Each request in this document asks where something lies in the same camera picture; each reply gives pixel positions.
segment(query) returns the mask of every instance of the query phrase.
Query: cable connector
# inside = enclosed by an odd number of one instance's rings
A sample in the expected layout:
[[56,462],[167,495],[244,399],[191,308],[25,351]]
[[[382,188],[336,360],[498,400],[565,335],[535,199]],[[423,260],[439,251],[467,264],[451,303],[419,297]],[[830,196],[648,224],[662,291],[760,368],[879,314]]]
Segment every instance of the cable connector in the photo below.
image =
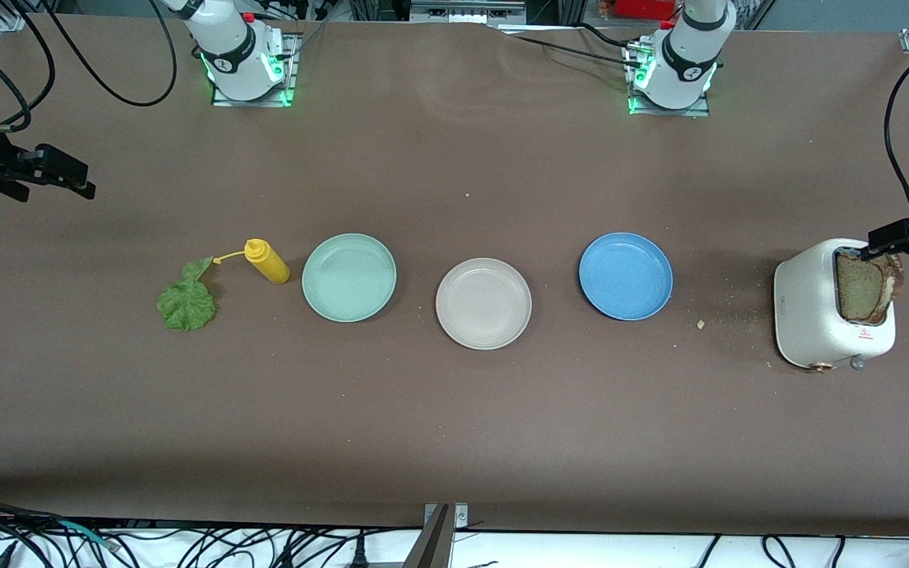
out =
[[371,563],[367,561],[367,544],[364,542],[364,533],[357,536],[357,550],[353,553],[353,561],[350,568],[369,568]]

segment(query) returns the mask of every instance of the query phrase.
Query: table surface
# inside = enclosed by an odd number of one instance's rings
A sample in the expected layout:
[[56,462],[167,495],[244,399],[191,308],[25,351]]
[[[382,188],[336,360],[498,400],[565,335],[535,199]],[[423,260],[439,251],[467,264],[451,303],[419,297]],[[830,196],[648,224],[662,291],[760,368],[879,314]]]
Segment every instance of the table surface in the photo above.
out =
[[[126,96],[165,85],[154,21],[65,22]],[[138,109],[41,28],[58,83],[13,139],[83,159],[98,197],[36,188],[0,209],[0,500],[382,525],[458,500],[490,528],[909,533],[909,274],[897,345],[863,373],[784,363],[771,313],[779,262],[907,214],[881,146],[909,62],[893,35],[736,32],[710,118],[682,119],[628,115],[611,64],[470,24],[329,23],[290,109],[209,107],[176,25],[178,85]],[[29,33],[0,65],[25,93],[46,75]],[[14,105],[0,86],[0,118]],[[909,83],[895,126],[909,176]],[[578,287],[585,246],[618,230],[675,270],[639,323]],[[398,264],[363,323],[321,319],[300,287],[347,231]],[[296,277],[227,261],[206,277],[216,319],[163,328],[181,265],[250,237]],[[495,352],[452,342],[433,310],[473,256],[533,292]]]

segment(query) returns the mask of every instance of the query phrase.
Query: red box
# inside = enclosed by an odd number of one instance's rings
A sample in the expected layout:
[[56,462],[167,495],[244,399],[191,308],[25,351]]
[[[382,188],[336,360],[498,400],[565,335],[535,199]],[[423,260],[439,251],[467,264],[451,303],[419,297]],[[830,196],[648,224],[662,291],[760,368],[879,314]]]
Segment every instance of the red box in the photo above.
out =
[[617,16],[666,21],[675,12],[675,0],[616,0]]

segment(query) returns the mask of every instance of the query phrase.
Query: blue plate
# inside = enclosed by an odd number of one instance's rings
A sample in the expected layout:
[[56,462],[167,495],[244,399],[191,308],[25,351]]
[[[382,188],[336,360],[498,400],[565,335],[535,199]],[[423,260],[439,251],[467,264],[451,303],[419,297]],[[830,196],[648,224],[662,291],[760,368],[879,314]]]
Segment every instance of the blue plate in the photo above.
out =
[[639,234],[596,238],[581,256],[581,289],[599,312],[617,320],[654,316],[671,296],[671,266]]

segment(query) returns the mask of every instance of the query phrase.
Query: white floor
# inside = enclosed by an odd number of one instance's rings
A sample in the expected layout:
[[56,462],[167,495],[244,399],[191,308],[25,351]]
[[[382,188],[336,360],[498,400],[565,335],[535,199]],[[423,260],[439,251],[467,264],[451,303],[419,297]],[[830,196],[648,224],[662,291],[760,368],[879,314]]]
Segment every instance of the white floor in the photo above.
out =
[[[138,536],[161,536],[169,529],[137,529],[130,531]],[[225,536],[231,542],[250,535],[253,531],[243,529]],[[356,531],[338,531],[338,535],[354,535]],[[451,568],[479,568],[490,562],[495,568],[693,568],[703,556],[711,536],[668,536],[668,535],[563,535],[563,533],[459,533],[455,536]],[[253,554],[256,567],[268,566],[273,559],[274,548],[282,549],[288,532],[283,532],[273,543],[259,543],[245,547]],[[401,562],[404,560],[417,536],[416,531],[387,532],[383,535],[367,536],[367,556],[371,562]],[[198,533],[180,532],[163,540],[133,540],[125,542],[133,549],[141,568],[175,568],[181,558],[200,538]],[[307,558],[307,554],[331,546],[333,540],[322,539],[305,549],[295,563]],[[771,561],[761,550],[759,536],[723,536],[715,547],[707,566],[710,568],[773,568]],[[834,538],[783,538],[798,568],[826,568],[830,566],[837,540]],[[71,563],[68,545],[58,539],[65,550],[65,558],[58,557],[58,551],[43,540],[37,540],[48,560],[57,568]],[[79,546],[73,539],[73,545]],[[0,552],[7,542],[0,542]],[[199,558],[192,566],[216,568],[212,562],[223,556],[228,547],[217,545]],[[354,544],[347,545],[331,559],[331,568],[347,568],[353,560]],[[780,560],[783,556],[777,546],[772,553]],[[319,568],[326,554],[322,554],[303,568]],[[97,567],[98,563],[90,554],[89,547],[79,550],[80,564]],[[107,558],[107,565],[120,567],[116,558]],[[839,568],[909,568],[909,539],[848,539],[840,558]],[[18,546],[10,568],[43,568],[43,564],[29,551]],[[227,558],[218,563],[218,568],[252,568],[252,558],[245,554]]]

